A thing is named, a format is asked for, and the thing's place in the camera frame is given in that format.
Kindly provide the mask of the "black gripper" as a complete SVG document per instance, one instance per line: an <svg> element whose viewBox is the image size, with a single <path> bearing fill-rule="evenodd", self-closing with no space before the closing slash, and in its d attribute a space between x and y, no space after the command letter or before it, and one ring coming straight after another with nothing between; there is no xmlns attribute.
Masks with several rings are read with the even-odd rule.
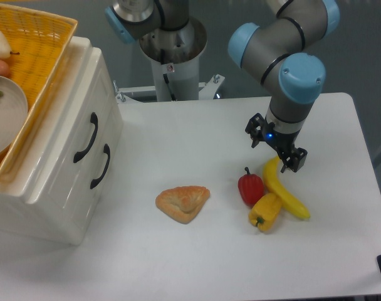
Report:
<svg viewBox="0 0 381 301"><path fill-rule="evenodd" d="M308 152L301 147L295 147L298 131L290 134L277 132L274 129L274 123L269 124L260 113L256 113L249 119L245 132L249 134L252 140L252 148L265 141L276 151L283 163L281 173L284 173L287 169L298 172L303 167Z"/></svg>

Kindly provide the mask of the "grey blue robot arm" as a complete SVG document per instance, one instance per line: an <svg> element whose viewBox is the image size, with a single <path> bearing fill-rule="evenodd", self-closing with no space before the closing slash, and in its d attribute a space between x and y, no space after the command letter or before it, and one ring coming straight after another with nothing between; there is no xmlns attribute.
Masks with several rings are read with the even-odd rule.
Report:
<svg viewBox="0 0 381 301"><path fill-rule="evenodd" d="M295 140L326 78L323 63L305 48L337 28L340 11L335 1L270 1L269 6L276 21L266 28L241 25L227 52L271 95L266 115L247 123L252 144L267 143L285 169L298 171L307 152ZM188 1L115 1L105 16L122 42L138 42L150 60L157 100L198 99L207 33L190 15Z"/></svg>

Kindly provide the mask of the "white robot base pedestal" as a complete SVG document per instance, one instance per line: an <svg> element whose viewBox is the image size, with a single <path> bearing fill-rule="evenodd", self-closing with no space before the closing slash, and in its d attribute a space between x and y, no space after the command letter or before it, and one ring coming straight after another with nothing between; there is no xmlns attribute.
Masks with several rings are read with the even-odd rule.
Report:
<svg viewBox="0 0 381 301"><path fill-rule="evenodd" d="M209 100L217 96L224 77L215 74L199 81L199 59L207 46L207 32L192 16L177 31L155 29L139 39L149 60L158 102Z"/></svg>

